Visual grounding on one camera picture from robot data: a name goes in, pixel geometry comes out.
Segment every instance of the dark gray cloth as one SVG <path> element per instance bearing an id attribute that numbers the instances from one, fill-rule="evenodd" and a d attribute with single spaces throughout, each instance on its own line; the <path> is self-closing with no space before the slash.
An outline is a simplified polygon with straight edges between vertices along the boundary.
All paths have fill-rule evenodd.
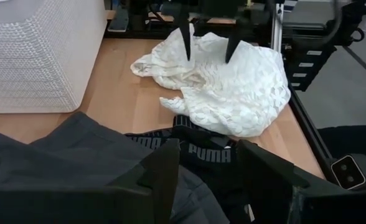
<path id="1" fill-rule="evenodd" d="M 48 136 L 27 145 L 0 134 L 0 188 L 98 187 L 152 153 L 83 113 L 71 115 Z M 179 168 L 174 223 L 228 223 L 210 189 Z"/>

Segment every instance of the wooden table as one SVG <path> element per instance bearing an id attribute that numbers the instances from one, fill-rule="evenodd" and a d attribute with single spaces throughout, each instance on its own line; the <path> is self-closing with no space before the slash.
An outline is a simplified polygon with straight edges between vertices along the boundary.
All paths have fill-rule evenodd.
<path id="1" fill-rule="evenodd" d="M 180 91 L 161 88 L 152 78 L 132 74 L 130 65 L 160 40 L 104 39 L 80 111 L 121 133 L 140 133 L 172 125 L 174 114 L 159 97 Z M 0 133 L 25 143 L 44 137 L 70 114 L 0 114 Z M 287 105 L 269 128 L 250 141 L 323 177 L 320 167 Z"/>

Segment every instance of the gray floor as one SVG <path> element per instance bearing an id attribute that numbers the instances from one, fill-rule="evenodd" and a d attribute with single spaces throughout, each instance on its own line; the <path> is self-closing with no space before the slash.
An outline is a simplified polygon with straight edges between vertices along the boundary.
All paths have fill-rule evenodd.
<path id="1" fill-rule="evenodd" d="M 326 23 L 327 2 L 298 2 L 284 21 Z M 350 46 L 366 63 L 366 38 Z M 298 95 L 317 128 L 366 124 L 366 69 L 342 47 L 334 52 L 306 92 Z"/>

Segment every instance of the white lace fabric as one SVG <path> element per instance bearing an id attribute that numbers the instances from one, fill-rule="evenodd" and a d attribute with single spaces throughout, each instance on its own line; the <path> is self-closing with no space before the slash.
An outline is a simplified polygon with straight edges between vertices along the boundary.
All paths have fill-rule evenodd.
<path id="1" fill-rule="evenodd" d="M 208 33 L 194 37 L 187 60 L 179 29 L 131 65 L 184 98 L 160 98 L 163 106 L 205 129 L 238 137 L 259 136 L 288 103 L 291 93 L 279 52 L 244 41 L 225 63 L 228 39 Z"/>

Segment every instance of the white basket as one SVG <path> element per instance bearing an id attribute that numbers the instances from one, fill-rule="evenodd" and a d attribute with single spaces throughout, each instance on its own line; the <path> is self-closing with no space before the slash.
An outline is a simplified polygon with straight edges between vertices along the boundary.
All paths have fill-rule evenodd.
<path id="1" fill-rule="evenodd" d="M 0 113 L 77 109 L 105 26 L 102 0 L 0 2 Z"/>

